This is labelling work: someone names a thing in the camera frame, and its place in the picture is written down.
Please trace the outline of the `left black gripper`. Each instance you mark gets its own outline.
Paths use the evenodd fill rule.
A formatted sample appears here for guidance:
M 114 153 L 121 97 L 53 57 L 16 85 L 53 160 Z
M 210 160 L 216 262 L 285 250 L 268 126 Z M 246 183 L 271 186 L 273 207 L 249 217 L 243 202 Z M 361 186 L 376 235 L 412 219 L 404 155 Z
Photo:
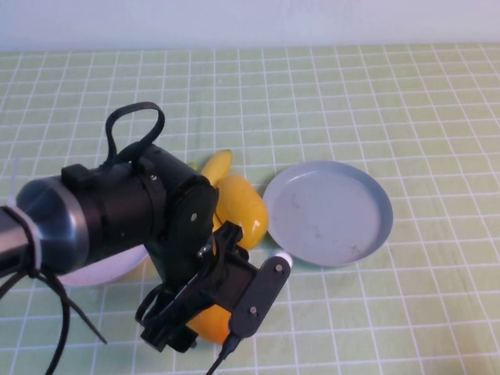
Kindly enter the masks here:
M 242 237 L 237 224 L 224 223 L 214 234 L 213 251 L 201 256 L 202 267 L 185 286 L 165 281 L 147 295 L 135 316 L 146 344 L 157 352 L 169 347 L 185 353 L 197 338 L 226 340 L 231 313 L 258 273 L 237 244 Z

